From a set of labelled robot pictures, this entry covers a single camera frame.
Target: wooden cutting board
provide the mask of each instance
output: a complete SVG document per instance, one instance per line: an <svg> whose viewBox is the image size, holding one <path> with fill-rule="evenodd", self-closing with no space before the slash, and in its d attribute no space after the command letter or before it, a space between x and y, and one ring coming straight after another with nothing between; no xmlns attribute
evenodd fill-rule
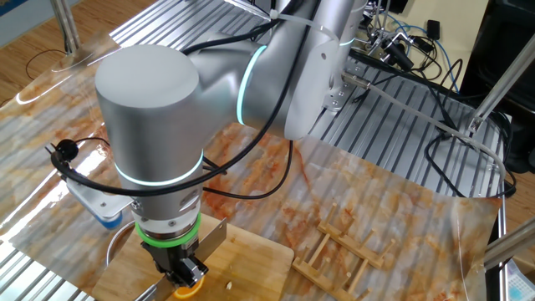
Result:
<svg viewBox="0 0 535 301"><path fill-rule="evenodd" d="M199 238L219 221L201 216ZM158 282L150 254L133 231L94 286L99 301L134 300ZM210 271L196 296L188 300L279 300L293 261L293 251L239 227L227 225L227 240L205 261Z"/></svg>

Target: white cable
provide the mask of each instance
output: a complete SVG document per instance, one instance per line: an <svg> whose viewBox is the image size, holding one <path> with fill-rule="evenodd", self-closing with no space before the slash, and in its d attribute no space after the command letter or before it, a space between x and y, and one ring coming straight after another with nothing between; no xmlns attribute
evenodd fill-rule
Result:
<svg viewBox="0 0 535 301"><path fill-rule="evenodd" d="M449 126L446 126L446 125L442 124L441 122L439 122L437 120L434 120L431 117L421 113L420 111L412 109L408 105L405 105L405 104L399 102L397 99L395 99L394 97L390 96L388 93L384 92L382 89L379 89L379 88L373 86L372 84L369 86L369 89L374 91L374 92L377 92L378 94L380 94L383 98L385 98L386 100L388 100L392 104L403 108L404 110L408 111L409 113L420 117L421 119L433 124L434 126L440 128L440 129L443 129L444 131L454 135L455 137L465 141L466 143L474 146L475 148L477 148L477 149L483 151L484 153L486 153L487 155L489 155L494 160L494 162L498 165L498 167L500 169L500 183L502 183L505 180L505 175L507 173L506 169L505 169L505 166L503 165L503 162L500 159L500 157L496 153L494 153L494 151L492 151L491 149L489 149L485 145L481 144L479 141L473 140L472 138L468 137L467 135L463 135L460 132L458 132L457 130L453 130Z"/></svg>
<svg viewBox="0 0 535 301"><path fill-rule="evenodd" d="M340 43L340 39L336 36L336 34L334 34L330 29L326 28L324 25L318 24L318 23L316 23L314 21L310 21L310 20L308 20L306 18L295 17L295 16L279 13L275 9L272 9L269 12L269 16L271 17L272 20L275 20L275 19L279 18L279 19L282 19L282 20L295 22L295 23L301 23L303 25L310 26L310 28L312 28L312 29L316 29L319 32L327 34L336 43Z"/></svg>

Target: black power cord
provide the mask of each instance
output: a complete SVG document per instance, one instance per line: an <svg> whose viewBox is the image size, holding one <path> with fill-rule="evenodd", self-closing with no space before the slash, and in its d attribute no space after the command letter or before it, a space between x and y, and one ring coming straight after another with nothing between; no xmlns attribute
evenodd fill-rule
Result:
<svg viewBox="0 0 535 301"><path fill-rule="evenodd" d="M295 3L296 3L295 1L290 2L289 5L287 5L287 7L284 10L285 11L287 11L287 10L288 11L293 11L297 7L295 5ZM303 36L303 39L301 40L301 44L299 45L298 53L300 53L303 50L303 46L304 46L304 43L306 41L306 37L308 36L309 30L310 30L310 28L306 28L306 32L305 32L305 34ZM222 44L225 44L225 43L234 43L234 42L237 42L237 41L240 41L240 40L243 40L243 39L247 39L247 38L250 38L250 37L247 36L247 35L242 35L242 36L238 36L238 37L235 37L235 38L224 38L224 39L217 40L217 41L211 41L211 42L207 42L207 43L201 43L201 44L198 44L198 45L194 45L194 46L189 47L185 51L187 51L187 53L190 54L190 53L192 53L194 51L197 51L197 50L200 50L202 48L222 45ZM275 121L275 118L277 117L277 114L278 114L279 110L281 109L281 107L283 105L283 101L286 98L286 94L287 94L287 92L289 90L290 79L293 77L293 74L295 73L296 68L297 68L297 62L298 62L298 56L296 56L296 58L293 61L292 68L290 69L288 77L286 78L285 85L283 86L283 90L281 91L280 97L279 97L279 99L278 99L278 101L277 101L277 103L275 105L275 108L273 109L272 114L270 115L269 119L267 120L265 126L262 127L262 129L255 136L255 138L251 141L251 143L249 143L249 145L247 145L236 156L234 156L231 160L229 160L229 162L225 163L224 165L222 165L221 167L219 167L218 169L216 169L214 171L211 171L209 173L206 173L205 175L199 176L196 179L193 179L193 180L190 180L190 181L187 181L187 182L183 182L183 183L179 183L179 184L175 184L175 185L172 185L172 186L166 186L166 187L161 187L161 188L156 188L156 189L132 190L132 189L124 189L124 188L119 188L119 187L114 187L114 186L106 186L106 185L100 184L98 182L91 181L87 177L82 176L78 172L76 172L75 170L71 169L70 166L69 166L69 161L66 160L63 157L63 154L61 152L58 152L57 150L54 153L52 153L51 156L50 156L52 164L63 176L65 176L65 177L67 177L67 178L69 178L69 179L71 179L73 181L76 181L81 185L87 186L89 188L92 188L92 189L95 189L95 190L98 190L98 191L111 193L111 194L115 194L115 195L121 195L121 196L139 196L139 197L143 197L143 196L160 196L160 195L165 195L165 194L169 194L169 193L172 193L172 192L184 190L184 189L190 188L190 187L195 186L195 185L199 185L199 184L201 184L201 183L203 183L205 181L208 181L208 180L212 179L214 176L222 174L224 171L229 169L231 166L235 165L244 156L246 156L252 150L252 148L254 148L258 144L258 142L260 142L260 140L265 136L265 134L268 132L268 129L270 128L272 123Z"/></svg>
<svg viewBox="0 0 535 301"><path fill-rule="evenodd" d="M66 54L64 51L61 51L61 50L57 50L57 49L48 49L48 50L44 50L44 51L41 51L40 53L38 54L35 54L27 63L26 63L26 75L31 79L31 80L34 80L35 78L31 77L30 76L30 73L28 72L28 66L30 65L30 63L32 63L32 61L34 59L36 59L39 55L41 54L45 54L45 53L48 53L48 52L59 52L59 53L62 53L62 54Z"/></svg>
<svg viewBox="0 0 535 301"><path fill-rule="evenodd" d="M244 196L244 195L238 195L230 192L224 192L224 191L218 191L217 189L209 188L209 187L202 187L203 191L215 193L221 196L226 197L232 197L240 200L260 200L263 198L266 198L268 196L271 196L273 193L277 192L286 181L286 178L288 177L288 174L290 173L290 167L292 166L292 155L293 155L293 141L290 141L290 146L288 150L288 161L286 163L286 169L284 170L283 177L281 178L281 181L270 191L263 193L258 196Z"/></svg>

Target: black electronic device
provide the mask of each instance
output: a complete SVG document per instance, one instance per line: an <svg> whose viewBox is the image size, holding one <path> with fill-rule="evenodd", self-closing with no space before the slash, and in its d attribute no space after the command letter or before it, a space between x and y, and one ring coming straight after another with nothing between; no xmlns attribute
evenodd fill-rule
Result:
<svg viewBox="0 0 535 301"><path fill-rule="evenodd" d="M435 20L427 20L427 37L435 41L441 39L441 23Z"/></svg>

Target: blue cable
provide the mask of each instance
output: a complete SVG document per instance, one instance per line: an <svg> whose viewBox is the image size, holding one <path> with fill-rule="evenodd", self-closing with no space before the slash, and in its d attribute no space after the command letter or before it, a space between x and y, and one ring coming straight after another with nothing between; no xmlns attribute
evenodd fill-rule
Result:
<svg viewBox="0 0 535 301"><path fill-rule="evenodd" d="M395 29L395 31L397 32L398 29L400 29L400 28L401 28L401 30L403 30L404 33L405 33L405 30L403 28L416 28L416 29L421 30L423 33L427 34L427 31L425 29L421 28L420 26L400 25L398 28ZM448 62L448 68L451 69L450 57L448 56L448 53L446 52L444 47L442 47L442 44L439 41L435 41L435 42L438 45L438 47L440 47L442 49L442 52L444 53L444 56L446 56L446 61ZM451 82L454 82L455 81L455 77L453 76L453 72L450 72L450 76L451 76ZM455 87L455 90L459 94L459 88L457 87L457 83L454 83L453 85Z"/></svg>
<svg viewBox="0 0 535 301"><path fill-rule="evenodd" d="M401 30L403 30L403 33L405 34L405 36L408 36L407 32L403 29L403 25L400 23L400 21L398 21L398 20L396 20L394 17L390 16L389 13L387 13L386 15L387 15L388 17L390 17L392 20L394 20L394 22L396 22L396 23L399 25L398 29L401 28ZM408 44L408 45L407 45L407 55L409 55L409 52L410 52L410 45Z"/></svg>

